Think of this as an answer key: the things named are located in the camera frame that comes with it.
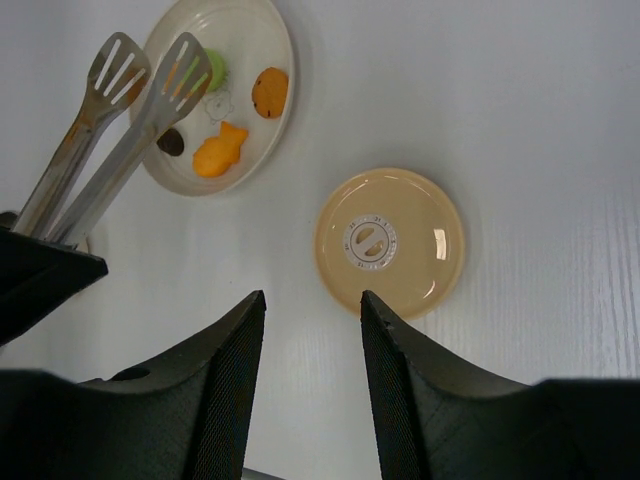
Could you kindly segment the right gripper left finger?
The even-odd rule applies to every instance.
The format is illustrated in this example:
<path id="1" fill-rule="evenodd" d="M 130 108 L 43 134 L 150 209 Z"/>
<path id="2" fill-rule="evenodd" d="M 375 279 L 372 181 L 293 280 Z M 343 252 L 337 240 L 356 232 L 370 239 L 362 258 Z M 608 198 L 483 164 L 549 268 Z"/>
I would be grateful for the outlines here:
<path id="1" fill-rule="evenodd" d="M 266 301 L 250 293 L 211 326 L 114 377 L 1 374 L 5 479 L 238 479 Z"/>

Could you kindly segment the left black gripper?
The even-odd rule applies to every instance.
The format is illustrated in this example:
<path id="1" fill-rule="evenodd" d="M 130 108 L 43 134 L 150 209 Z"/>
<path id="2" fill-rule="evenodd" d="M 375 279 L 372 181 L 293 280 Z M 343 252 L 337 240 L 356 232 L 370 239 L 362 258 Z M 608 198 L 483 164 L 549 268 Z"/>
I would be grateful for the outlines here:
<path id="1" fill-rule="evenodd" d="M 1 343 L 6 345 L 108 274 L 104 259 L 12 232 L 1 214 Z"/>

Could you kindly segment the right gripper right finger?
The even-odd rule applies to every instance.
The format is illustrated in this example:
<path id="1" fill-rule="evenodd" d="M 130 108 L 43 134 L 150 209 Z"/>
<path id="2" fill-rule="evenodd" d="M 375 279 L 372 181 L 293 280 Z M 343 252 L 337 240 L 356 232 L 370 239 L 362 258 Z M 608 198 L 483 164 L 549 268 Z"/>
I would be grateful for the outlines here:
<path id="1" fill-rule="evenodd" d="M 361 335 L 385 479 L 635 479 L 639 384 L 484 370 L 412 328 L 376 294 Z"/>

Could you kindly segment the green round cookie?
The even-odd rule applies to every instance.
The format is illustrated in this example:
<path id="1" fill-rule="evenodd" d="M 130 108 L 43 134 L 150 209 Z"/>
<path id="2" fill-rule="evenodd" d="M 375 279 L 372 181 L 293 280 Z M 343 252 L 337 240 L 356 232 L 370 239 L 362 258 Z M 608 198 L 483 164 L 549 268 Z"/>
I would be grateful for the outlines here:
<path id="1" fill-rule="evenodd" d="M 207 93 L 213 93 L 225 81 L 227 76 L 227 65 L 224 57 L 216 50 L 206 48 L 205 52 L 211 65 L 212 75 L 207 87 Z"/>

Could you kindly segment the orange flower cookie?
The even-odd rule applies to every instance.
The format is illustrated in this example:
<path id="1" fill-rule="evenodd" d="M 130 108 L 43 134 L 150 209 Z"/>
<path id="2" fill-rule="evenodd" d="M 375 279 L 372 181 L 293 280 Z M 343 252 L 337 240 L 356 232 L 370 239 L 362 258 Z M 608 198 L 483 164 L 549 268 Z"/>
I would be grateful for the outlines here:
<path id="1" fill-rule="evenodd" d="M 131 105 L 137 99 L 147 83 L 147 78 L 148 75 L 146 69 L 140 69 L 131 75 L 129 82 L 127 83 L 127 91 L 124 95 L 128 105 Z"/>

